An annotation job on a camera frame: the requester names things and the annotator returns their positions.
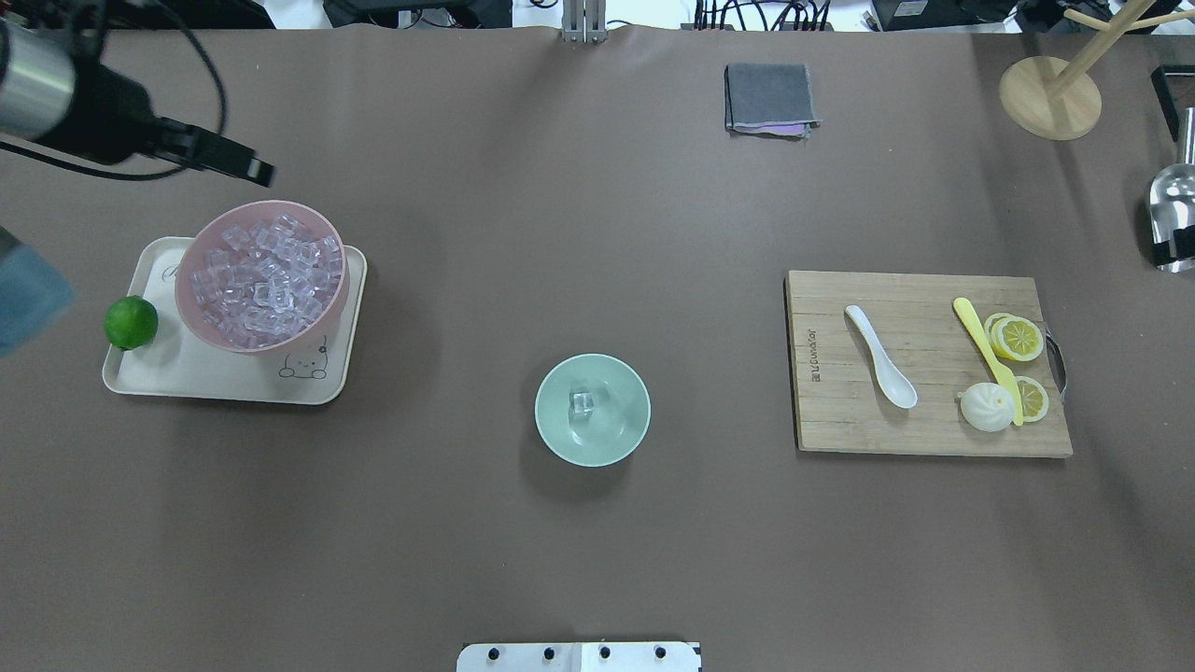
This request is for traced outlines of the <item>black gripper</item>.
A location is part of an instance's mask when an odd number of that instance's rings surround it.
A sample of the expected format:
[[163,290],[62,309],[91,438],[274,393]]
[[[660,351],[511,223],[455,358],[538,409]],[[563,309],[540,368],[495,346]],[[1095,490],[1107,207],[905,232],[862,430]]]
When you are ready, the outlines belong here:
[[42,145],[94,161],[116,165],[131,155],[147,155],[176,166],[213,171],[269,188],[274,166],[256,149],[180,120],[164,118],[152,106],[145,86],[105,65],[76,71],[66,65],[51,74],[43,97]]

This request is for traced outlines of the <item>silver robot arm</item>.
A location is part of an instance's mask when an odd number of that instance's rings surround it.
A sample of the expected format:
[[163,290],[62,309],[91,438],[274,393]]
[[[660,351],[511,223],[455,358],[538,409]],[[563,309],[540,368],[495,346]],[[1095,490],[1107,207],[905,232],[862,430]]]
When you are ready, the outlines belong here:
[[217,128],[163,118],[145,85],[103,65],[105,1],[47,5],[22,28],[4,19],[4,149],[76,175],[148,182],[213,171],[258,187],[274,167],[225,135],[227,92],[208,51],[176,14],[217,94]]

